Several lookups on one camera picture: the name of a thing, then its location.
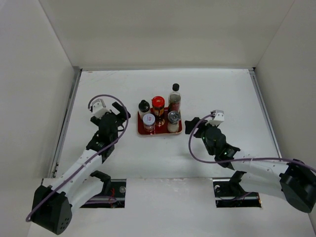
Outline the silver lid white shaker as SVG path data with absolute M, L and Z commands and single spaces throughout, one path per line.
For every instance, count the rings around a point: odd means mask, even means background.
M 167 129 L 170 133 L 176 133 L 179 130 L 179 121 L 181 119 L 181 115 L 177 111 L 171 111 L 168 113 L 168 125 Z

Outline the black cap white bottle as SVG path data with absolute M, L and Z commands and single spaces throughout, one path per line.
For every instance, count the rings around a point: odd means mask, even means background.
M 140 119 L 143 119 L 144 115 L 150 114 L 150 113 L 151 113 L 151 108 L 150 108 L 149 102 L 147 102 L 146 100 L 142 100 L 138 104 L 138 114 L 140 116 Z

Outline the white lid paste jar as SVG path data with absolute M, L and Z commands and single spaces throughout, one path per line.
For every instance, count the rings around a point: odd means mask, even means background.
M 152 133 L 155 130 L 156 118 L 153 114 L 145 114 L 143 116 L 144 130 L 148 133 Z

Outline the tall dark sauce bottle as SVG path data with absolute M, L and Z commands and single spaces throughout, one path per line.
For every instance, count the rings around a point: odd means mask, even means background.
M 180 112 L 181 105 L 181 94 L 179 92 L 180 85 L 174 83 L 172 86 L 172 92 L 168 97 L 168 111 L 177 111 Z

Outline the red lid chili sauce jar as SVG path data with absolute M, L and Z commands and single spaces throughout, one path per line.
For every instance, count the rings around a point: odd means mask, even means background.
M 155 96 L 152 99 L 153 114 L 156 118 L 157 126 L 163 126 L 164 124 L 164 106 L 165 99 L 163 97 Z

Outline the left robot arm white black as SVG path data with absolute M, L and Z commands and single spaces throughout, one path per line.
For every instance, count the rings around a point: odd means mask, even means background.
M 107 196 L 111 191 L 111 178 L 98 168 L 114 151 L 115 144 L 125 133 L 130 114 L 120 100 L 112 106 L 115 114 L 106 108 L 102 99 L 90 101 L 90 119 L 98 130 L 77 161 L 48 186 L 40 185 L 33 198 L 32 210 L 26 222 L 33 222 L 59 235 L 69 226 L 73 214 L 98 195 Z

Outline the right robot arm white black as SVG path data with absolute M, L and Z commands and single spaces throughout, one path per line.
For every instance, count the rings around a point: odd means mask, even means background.
M 185 121 L 185 133 L 200 138 L 212 164 L 234 171 L 229 190 L 263 193 L 287 201 L 295 209 L 311 213 L 316 203 L 316 170 L 297 159 L 253 158 L 227 143 L 214 118 Z

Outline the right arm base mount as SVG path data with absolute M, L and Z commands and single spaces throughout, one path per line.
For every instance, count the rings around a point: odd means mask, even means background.
M 217 208 L 261 208 L 259 194 L 246 192 L 241 187 L 240 182 L 243 175 L 244 172 L 236 171 L 231 178 L 216 178 L 212 180 Z

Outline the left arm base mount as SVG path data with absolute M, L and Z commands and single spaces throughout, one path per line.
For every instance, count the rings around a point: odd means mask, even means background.
M 101 181 L 103 187 L 81 208 L 125 208 L 126 179 L 112 179 L 101 171 L 94 171 L 90 176 Z

